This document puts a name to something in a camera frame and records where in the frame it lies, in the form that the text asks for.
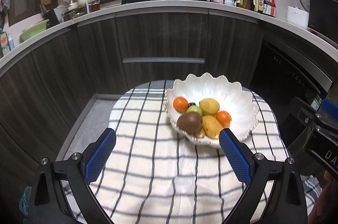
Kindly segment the right hand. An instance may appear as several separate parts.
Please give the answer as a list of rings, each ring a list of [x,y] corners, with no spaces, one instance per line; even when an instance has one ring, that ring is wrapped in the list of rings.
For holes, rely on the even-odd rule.
[[[337,180],[328,171],[324,178],[328,184],[309,214],[308,223],[337,223]]]

